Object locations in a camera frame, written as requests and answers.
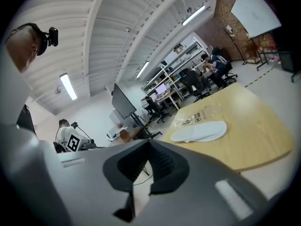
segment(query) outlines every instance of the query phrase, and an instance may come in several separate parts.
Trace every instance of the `smoke detector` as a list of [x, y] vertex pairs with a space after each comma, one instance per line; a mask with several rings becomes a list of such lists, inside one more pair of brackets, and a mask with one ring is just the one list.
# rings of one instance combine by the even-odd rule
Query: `smoke detector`
[[61, 92], [62, 92], [62, 89], [61, 89], [61, 88], [57, 87], [57, 88], [55, 89], [55, 94], [56, 94], [56, 95], [60, 94]]

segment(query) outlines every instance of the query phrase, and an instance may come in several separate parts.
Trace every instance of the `man in dark shirt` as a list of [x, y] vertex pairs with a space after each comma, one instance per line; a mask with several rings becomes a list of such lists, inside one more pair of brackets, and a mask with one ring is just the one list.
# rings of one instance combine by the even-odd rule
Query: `man in dark shirt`
[[227, 87], [227, 83], [222, 79], [222, 76], [226, 74], [226, 64], [219, 60], [216, 55], [213, 55], [212, 58], [210, 58], [208, 54], [202, 54], [201, 58], [206, 61], [204, 66], [209, 66], [214, 70], [209, 76], [214, 84], [218, 87]]

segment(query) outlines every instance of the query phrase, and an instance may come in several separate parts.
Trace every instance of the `black cable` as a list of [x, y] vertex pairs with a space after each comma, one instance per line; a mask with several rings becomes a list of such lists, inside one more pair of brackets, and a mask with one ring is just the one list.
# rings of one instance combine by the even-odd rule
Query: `black cable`
[[55, 141], [56, 141], [56, 136], [57, 136], [57, 133], [58, 133], [59, 129], [60, 129], [60, 127], [58, 127], [58, 129], [57, 129], [57, 132], [56, 132], [56, 135], [55, 135]]
[[[148, 179], [150, 179], [152, 176], [153, 176], [153, 175], [151, 175]], [[145, 183], [148, 179], [146, 179], [146, 180], [145, 180], [144, 182], [142, 182], [142, 183]], [[142, 183], [137, 183], [137, 184], [134, 184], [133, 186], [140, 185], [140, 184], [142, 184]]]
[[[79, 126], [77, 126], [82, 132], [84, 132]], [[85, 132], [84, 132], [85, 133]], [[86, 133], [85, 133], [86, 134]], [[91, 138], [86, 134], [86, 136], [91, 140]]]

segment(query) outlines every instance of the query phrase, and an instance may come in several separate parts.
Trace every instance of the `large black display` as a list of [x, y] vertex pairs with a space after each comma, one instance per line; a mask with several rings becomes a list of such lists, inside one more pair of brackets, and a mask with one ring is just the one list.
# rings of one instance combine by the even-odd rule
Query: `large black display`
[[121, 91], [121, 89], [118, 87], [117, 84], [114, 85], [112, 105], [122, 116], [123, 119], [129, 117], [132, 113], [136, 111], [136, 108], [123, 94], [123, 92]]

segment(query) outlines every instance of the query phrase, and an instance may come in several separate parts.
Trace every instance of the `white shoe insole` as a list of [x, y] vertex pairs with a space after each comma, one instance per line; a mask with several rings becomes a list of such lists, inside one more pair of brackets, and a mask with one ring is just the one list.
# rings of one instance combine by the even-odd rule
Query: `white shoe insole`
[[222, 137], [226, 131], [227, 124], [224, 121], [210, 121], [180, 128], [171, 135], [170, 139], [174, 142], [207, 142]]

